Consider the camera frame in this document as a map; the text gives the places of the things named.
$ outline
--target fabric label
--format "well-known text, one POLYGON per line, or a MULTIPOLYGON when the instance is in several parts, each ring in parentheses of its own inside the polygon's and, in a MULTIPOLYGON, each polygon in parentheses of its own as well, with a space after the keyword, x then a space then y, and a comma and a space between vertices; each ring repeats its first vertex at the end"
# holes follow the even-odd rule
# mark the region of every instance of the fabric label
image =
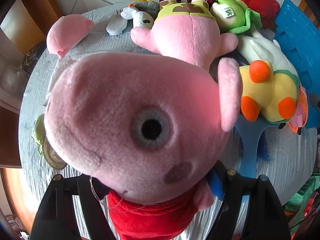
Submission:
POLYGON ((235 15, 235 11, 231 7, 225 7, 224 9, 221 9, 221 12, 223 18, 228 18, 235 15))

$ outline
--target round metal object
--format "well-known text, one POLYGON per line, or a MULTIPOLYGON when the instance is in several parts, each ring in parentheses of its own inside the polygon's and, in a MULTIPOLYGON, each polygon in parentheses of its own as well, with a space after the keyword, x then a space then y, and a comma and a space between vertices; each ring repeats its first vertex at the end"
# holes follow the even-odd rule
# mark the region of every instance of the round metal object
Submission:
POLYGON ((229 170, 227 171, 227 173, 228 173, 230 176, 236 175, 236 171, 233 170, 233 169, 229 169, 229 170))
POLYGON ((61 171, 67 166, 66 162, 57 155, 55 150, 53 150, 46 137, 44 138, 42 149, 43 157, 52 168, 57 171, 61 171))
POLYGON ((57 174, 53 177, 53 180, 57 181, 60 180, 62 178, 62 176, 60 174, 57 174))
POLYGON ((260 176, 260 179, 261 179, 262 181, 268 181, 268 177, 267 177, 266 175, 261 175, 261 176, 260 176))

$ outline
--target plush pig eye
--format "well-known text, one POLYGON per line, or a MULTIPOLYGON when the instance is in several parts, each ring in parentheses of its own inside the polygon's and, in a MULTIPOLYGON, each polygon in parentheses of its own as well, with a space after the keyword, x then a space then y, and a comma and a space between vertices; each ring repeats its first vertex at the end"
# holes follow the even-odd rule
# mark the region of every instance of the plush pig eye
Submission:
POLYGON ((138 146, 145 149, 156 149, 168 141, 170 121, 157 108, 142 110, 132 120, 131 134, 138 146))

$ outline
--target grey plush toy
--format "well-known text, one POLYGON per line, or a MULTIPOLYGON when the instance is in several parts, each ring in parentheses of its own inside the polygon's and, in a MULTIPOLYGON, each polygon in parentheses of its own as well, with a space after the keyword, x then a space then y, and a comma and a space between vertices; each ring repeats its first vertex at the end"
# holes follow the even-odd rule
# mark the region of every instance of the grey plush toy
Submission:
POLYGON ((158 17, 160 11, 160 4, 153 1, 137 1, 133 5, 139 11, 148 13, 154 20, 158 17))

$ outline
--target blue plastic stand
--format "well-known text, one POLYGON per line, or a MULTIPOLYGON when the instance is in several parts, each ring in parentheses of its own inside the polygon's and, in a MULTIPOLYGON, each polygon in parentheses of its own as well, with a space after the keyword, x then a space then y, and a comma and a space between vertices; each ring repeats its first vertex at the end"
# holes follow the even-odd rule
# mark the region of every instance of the blue plastic stand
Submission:
POLYGON ((256 178, 257 148, 260 136, 268 127, 278 127, 279 124, 267 122, 260 116, 256 121, 249 122, 240 114, 235 126, 240 134, 243 145, 243 156, 239 173, 243 177, 256 178))
MULTIPOLYGON (((257 148, 260 136, 265 129, 278 126, 279 124, 267 122, 261 116, 255 122, 249 122, 242 114, 239 115, 235 127, 240 134, 243 145, 243 156, 239 170, 241 176, 249 178, 257 177, 257 148)), ((222 200, 224 192, 221 180, 213 168, 208 173, 208 185, 212 194, 217 196, 219 200, 222 200)), ((248 199, 249 196, 243 196, 242 203, 248 199)))

